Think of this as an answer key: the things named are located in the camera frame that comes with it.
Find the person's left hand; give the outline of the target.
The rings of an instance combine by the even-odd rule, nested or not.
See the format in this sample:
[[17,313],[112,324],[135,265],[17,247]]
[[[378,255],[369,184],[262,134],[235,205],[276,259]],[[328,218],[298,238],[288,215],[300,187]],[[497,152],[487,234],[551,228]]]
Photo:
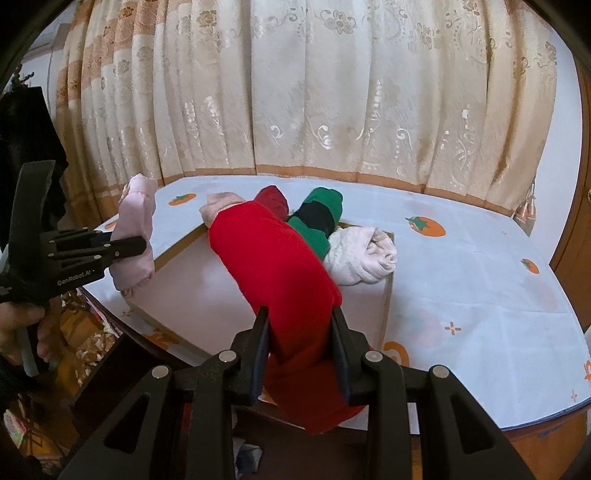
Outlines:
[[19,334],[29,326],[37,327],[37,355],[49,363],[62,356],[60,331],[61,300],[54,298],[47,308],[33,304],[1,304],[1,355],[12,365],[21,365],[23,347]]

